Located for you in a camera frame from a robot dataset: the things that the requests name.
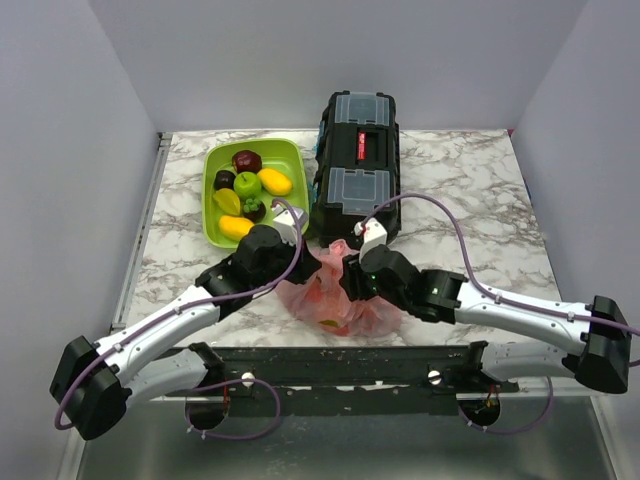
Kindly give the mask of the pink plastic bag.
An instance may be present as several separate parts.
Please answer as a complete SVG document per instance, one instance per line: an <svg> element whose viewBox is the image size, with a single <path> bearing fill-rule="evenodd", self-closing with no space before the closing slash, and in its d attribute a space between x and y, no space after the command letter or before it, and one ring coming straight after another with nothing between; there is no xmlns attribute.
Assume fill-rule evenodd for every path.
<svg viewBox="0 0 640 480"><path fill-rule="evenodd" d="M339 284L343 258L356 253L343 239L314 250L321 268L303 284L281 282L275 289L279 300L296 319L337 336L379 337L396 331L402 319L397 307L379 297L351 301Z"/></svg>

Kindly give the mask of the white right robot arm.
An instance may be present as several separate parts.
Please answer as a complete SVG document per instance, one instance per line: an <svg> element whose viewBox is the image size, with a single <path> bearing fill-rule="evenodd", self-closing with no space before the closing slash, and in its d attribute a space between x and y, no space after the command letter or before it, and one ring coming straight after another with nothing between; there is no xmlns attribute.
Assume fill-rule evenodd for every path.
<svg viewBox="0 0 640 480"><path fill-rule="evenodd" d="M526 337L513 346L486 345L464 362L460 379L471 391L521 377L568 377L607 394L628 390L632 332L608 297L584 304L502 293L455 272L420 270L385 245L344 257L340 285L352 301L380 297L423 322Z"/></svg>

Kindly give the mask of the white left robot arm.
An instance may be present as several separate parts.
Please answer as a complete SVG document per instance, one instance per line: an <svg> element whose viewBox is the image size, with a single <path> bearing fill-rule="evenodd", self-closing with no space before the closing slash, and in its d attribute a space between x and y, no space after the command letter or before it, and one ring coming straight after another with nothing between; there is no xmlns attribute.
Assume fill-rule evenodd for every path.
<svg viewBox="0 0 640 480"><path fill-rule="evenodd" d="M234 253L204 270L169 305L96 342L79 336L64 347L49 387L58 404L55 428L75 429L85 440L103 435L141 394L136 375L177 342L282 281L305 283L319 268L306 243L290 245L273 227L252 228Z"/></svg>

